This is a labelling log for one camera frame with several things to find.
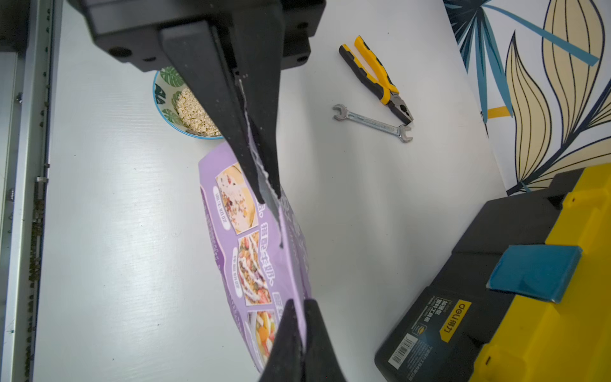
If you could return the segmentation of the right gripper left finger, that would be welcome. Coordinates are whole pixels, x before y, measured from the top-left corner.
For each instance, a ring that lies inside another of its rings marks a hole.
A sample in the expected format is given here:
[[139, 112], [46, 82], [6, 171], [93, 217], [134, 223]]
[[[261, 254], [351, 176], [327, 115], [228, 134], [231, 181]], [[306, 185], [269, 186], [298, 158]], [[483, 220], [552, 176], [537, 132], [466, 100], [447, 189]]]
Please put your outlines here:
[[276, 143], [285, 23], [279, 1], [172, 1], [162, 49], [238, 159], [259, 202], [280, 184]]

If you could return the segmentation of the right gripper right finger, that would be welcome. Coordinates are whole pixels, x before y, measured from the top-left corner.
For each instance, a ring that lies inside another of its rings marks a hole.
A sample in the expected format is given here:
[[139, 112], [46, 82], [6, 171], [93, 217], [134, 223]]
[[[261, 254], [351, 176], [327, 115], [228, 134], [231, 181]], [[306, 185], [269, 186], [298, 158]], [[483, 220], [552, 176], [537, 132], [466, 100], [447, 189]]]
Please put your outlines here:
[[287, 301], [269, 361], [259, 379], [346, 380], [316, 300]]

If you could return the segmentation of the purple oats bag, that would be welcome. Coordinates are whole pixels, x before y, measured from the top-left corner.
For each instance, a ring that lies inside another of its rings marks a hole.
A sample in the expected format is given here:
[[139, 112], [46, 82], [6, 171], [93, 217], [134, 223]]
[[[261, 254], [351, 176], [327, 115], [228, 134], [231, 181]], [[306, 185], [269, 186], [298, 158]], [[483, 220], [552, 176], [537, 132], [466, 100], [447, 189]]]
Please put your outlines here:
[[262, 372], [288, 300], [311, 296], [307, 251], [286, 194], [259, 202], [227, 143], [199, 162], [208, 232], [233, 321]]

